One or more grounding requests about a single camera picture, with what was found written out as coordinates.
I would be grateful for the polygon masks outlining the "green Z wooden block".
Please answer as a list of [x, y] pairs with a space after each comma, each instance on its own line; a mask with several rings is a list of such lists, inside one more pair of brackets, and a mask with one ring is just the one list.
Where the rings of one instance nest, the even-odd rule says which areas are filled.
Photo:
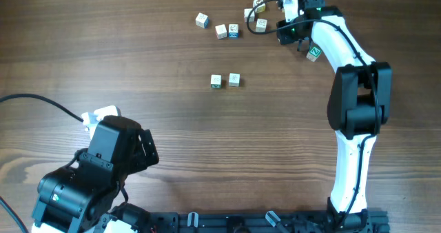
[[318, 46], [312, 46], [309, 49], [306, 57], [310, 61], [315, 62], [318, 59], [318, 57], [321, 55], [321, 53], [322, 53], [322, 50]]

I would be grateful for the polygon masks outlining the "red striped wooden block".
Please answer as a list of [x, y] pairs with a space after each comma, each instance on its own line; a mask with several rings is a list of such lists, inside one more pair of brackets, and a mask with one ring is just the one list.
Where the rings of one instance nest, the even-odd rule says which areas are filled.
[[240, 74], [230, 73], [228, 85], [232, 87], [238, 87], [240, 85]]

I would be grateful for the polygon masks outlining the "green bottom wooden block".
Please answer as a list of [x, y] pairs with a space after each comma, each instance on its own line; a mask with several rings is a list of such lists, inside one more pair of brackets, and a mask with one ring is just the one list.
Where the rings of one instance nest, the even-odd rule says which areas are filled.
[[222, 87], [222, 76], [219, 74], [213, 74], [210, 80], [211, 88], [220, 89]]

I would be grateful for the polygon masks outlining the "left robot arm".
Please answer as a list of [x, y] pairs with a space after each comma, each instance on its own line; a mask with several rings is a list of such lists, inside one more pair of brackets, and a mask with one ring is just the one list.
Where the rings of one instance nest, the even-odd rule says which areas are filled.
[[39, 182], [33, 228], [85, 232], [110, 210], [131, 174], [156, 165], [152, 133], [131, 119], [105, 116], [87, 148]]

